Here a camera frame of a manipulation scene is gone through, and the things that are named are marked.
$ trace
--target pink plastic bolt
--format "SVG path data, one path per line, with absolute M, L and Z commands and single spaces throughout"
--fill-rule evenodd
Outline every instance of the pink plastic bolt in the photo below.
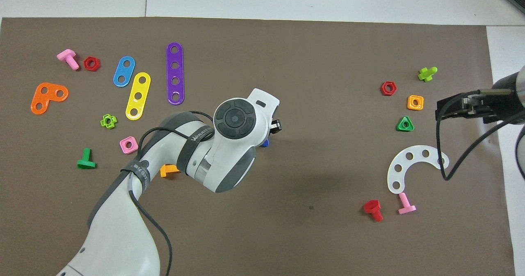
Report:
M 404 192 L 399 193 L 399 198 L 401 198 L 401 203 L 403 204 L 403 208 L 398 210 L 399 214 L 406 214 L 407 212 L 416 210 L 415 206 L 410 205 L 409 200 L 406 198 L 406 194 Z
M 124 154 L 133 153 L 137 151 L 138 148 L 137 140 L 133 137 L 127 137 L 120 141 L 120 149 L 122 149 Z
M 67 50 L 64 50 L 62 53 L 57 54 L 57 59 L 61 60 L 62 62 L 66 62 L 71 69 L 78 70 L 80 67 L 73 59 L 74 56 L 76 56 L 75 52 L 73 50 L 70 50 L 69 48 Z

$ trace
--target black cable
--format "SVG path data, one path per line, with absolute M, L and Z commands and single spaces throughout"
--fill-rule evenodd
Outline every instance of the black cable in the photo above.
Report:
M 211 122 L 213 122 L 213 118 L 210 115 L 208 115 L 208 114 L 206 114 L 204 112 L 201 112 L 201 111 L 190 111 L 190 113 L 203 115 L 206 118 L 208 118 Z
M 445 111 L 450 106 L 452 106 L 452 104 L 454 104 L 454 102 L 456 102 L 457 100 L 460 100 L 460 99 L 462 99 L 464 97 L 467 97 L 469 95 L 476 95 L 476 94 L 480 94 L 480 91 L 479 90 L 477 90 L 477 91 L 469 91 L 468 93 L 462 93 L 462 94 L 459 94 L 459 95 L 455 96 L 454 98 L 450 99 L 443 106 L 443 108 L 441 109 L 441 111 L 437 115 L 437 121 L 436 121 L 436 143 L 437 143 L 436 146 L 437 146 L 437 155 L 438 155 L 437 162 L 439 163 L 439 169 L 441 170 L 441 175 L 443 176 L 443 179 L 445 181 L 448 181 L 448 180 L 450 180 L 452 178 L 452 176 L 454 175 L 454 173 L 456 173 L 456 170 L 459 168 L 459 166 L 461 165 L 463 160 L 465 160 L 465 158 L 467 158 L 468 154 L 477 145 L 479 145 L 484 139 L 486 139 L 488 136 L 493 134 L 495 131 L 499 130 L 501 127 L 504 127 L 508 123 L 511 123 L 512 121 L 515 121 L 516 119 L 519 119 L 520 117 L 524 117 L 525 116 L 525 111 L 523 111 L 521 113 L 518 113 L 518 114 L 515 114 L 514 116 L 509 117 L 508 119 L 504 119 L 501 123 L 495 125 L 493 128 L 491 128 L 490 130 L 485 132 L 482 136 L 480 136 L 477 140 L 475 140 L 474 143 L 470 144 L 470 146 L 465 150 L 465 152 L 463 152 L 463 154 L 459 157 L 459 159 L 456 162 L 456 164 L 454 164 L 454 166 L 452 167 L 452 170 L 450 170 L 450 173 L 447 175 L 445 173 L 445 168 L 444 168 L 444 165 L 443 165 L 443 155 L 442 155 L 442 152 L 441 152 L 441 140 L 440 140 L 440 133 L 439 133 L 439 125 L 441 123 L 441 118 L 445 114 Z
M 157 228 L 157 230 L 164 236 L 164 239 L 166 240 L 167 248 L 169 251 L 169 261 L 167 263 L 166 276 L 169 276 L 169 270 L 171 269 L 171 262 L 173 259 L 173 249 L 171 247 L 171 241 L 169 240 L 169 237 L 165 233 L 164 229 L 152 218 L 152 216 L 150 216 L 150 214 L 148 214 L 146 209 L 144 209 L 142 205 L 140 205 L 140 203 L 137 201 L 137 198 L 135 198 L 135 195 L 133 194 L 133 190 L 129 190 L 128 192 L 130 194 L 131 201 L 133 201 L 133 204 L 135 204 L 135 207 L 137 207 L 137 209 L 139 209 L 139 211 L 142 212 L 142 214 Z
M 190 113 L 193 113 L 193 114 L 199 114 L 199 115 L 203 115 L 205 116 L 206 118 L 208 118 L 212 123 L 213 123 L 213 118 L 204 113 L 204 112 L 201 112 L 201 111 L 190 111 Z M 144 139 L 149 135 L 151 134 L 152 132 L 156 132 L 157 130 L 165 130 L 167 132 L 173 132 L 174 134 L 177 134 L 178 136 L 181 136 L 185 139 L 188 139 L 189 136 L 186 136 L 185 134 L 181 133 L 181 132 L 178 132 L 176 130 L 174 130 L 173 128 L 169 128 L 169 127 L 165 127 L 165 126 L 158 126 L 158 127 L 153 127 L 152 129 L 148 130 L 147 132 L 145 132 L 142 137 L 140 138 L 140 141 L 139 141 L 139 148 L 137 149 L 137 158 L 140 160 L 140 158 L 143 157 L 142 155 L 142 144 L 144 143 Z M 210 134 L 208 137 L 204 138 L 203 141 L 206 141 L 206 140 L 209 140 L 213 137 L 213 135 L 215 134 L 215 132 L 212 132 L 212 134 Z
M 521 139 L 525 135 L 525 125 L 521 129 L 520 133 L 518 134 L 518 138 L 516 139 L 516 146 L 514 147 L 514 156 L 516 157 L 516 165 L 518 166 L 518 170 L 521 173 L 521 177 L 525 179 L 525 173 L 523 172 L 523 169 L 521 168 L 520 160 L 518 159 L 518 145 L 521 142 Z
M 185 139 L 188 139 L 189 137 L 186 136 L 185 134 L 181 133 L 181 132 L 178 132 L 176 130 L 174 130 L 173 128 L 169 128 L 169 127 L 164 127 L 164 126 L 158 126 L 158 127 L 153 127 L 152 129 L 148 130 L 147 132 L 145 132 L 142 137 L 140 138 L 140 141 L 139 141 L 139 148 L 137 149 L 137 159 L 140 160 L 144 155 L 142 154 L 142 143 L 144 143 L 144 139 L 149 135 L 151 134 L 152 132 L 156 132 L 157 130 L 165 130 L 167 132 L 173 132 L 174 134 L 177 134 Z

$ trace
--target lime green bolt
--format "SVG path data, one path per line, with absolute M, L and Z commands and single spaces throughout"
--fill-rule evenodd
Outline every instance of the lime green bolt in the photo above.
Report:
M 82 160 L 77 161 L 77 167 L 80 169 L 95 168 L 97 164 L 89 160 L 90 155 L 91 155 L 91 149 L 84 148 L 84 152 L 82 153 Z
M 430 80 L 432 80 L 432 75 L 436 72 L 437 67 L 432 67 L 430 69 L 423 68 L 420 70 L 420 74 L 418 75 L 418 77 L 420 78 L 420 80 L 425 80 L 425 82 L 429 82 Z

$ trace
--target white table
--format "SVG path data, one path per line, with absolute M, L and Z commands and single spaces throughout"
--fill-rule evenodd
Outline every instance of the white table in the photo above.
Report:
M 96 16 L 487 25 L 493 80 L 525 65 L 525 14 L 506 0 L 0 0 L 0 18 Z M 499 139 L 514 265 L 525 276 L 525 182 L 514 161 L 519 130 L 505 127 Z

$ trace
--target green triangle nut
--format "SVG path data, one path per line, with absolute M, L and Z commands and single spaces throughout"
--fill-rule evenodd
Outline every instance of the green triangle nut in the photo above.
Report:
M 412 132 L 414 125 L 408 116 L 403 117 L 397 124 L 396 130 L 398 132 Z

